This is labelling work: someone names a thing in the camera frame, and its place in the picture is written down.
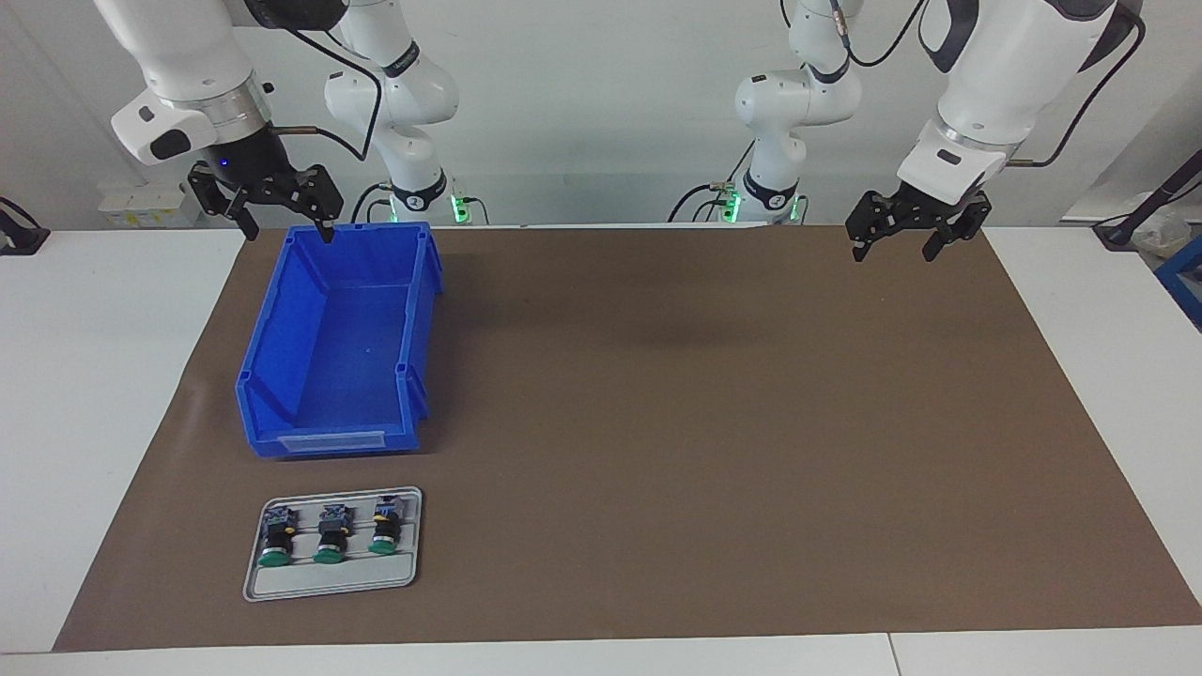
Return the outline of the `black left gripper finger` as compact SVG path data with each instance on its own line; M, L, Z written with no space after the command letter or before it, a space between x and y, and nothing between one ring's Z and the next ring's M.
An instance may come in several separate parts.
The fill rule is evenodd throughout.
M906 202L880 192L863 192L845 219L845 231L853 244L853 260L862 262L871 244L905 230Z
M974 239L992 208L987 192L975 192L958 214L953 217L932 215L929 219L932 220L932 235L922 248L924 260L932 262L956 242Z

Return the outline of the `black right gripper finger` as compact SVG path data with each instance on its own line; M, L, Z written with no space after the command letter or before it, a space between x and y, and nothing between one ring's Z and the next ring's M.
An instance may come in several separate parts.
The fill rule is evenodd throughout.
M275 173L273 189L279 204L314 224L319 239L325 244L334 241L334 224L343 214L344 197L323 165Z
M249 192L244 188L236 188L232 196L224 192L222 183L206 161L194 164L188 173L188 185L192 188L194 197L207 215L222 217L230 223L236 223L248 242L257 241L258 223L246 209Z

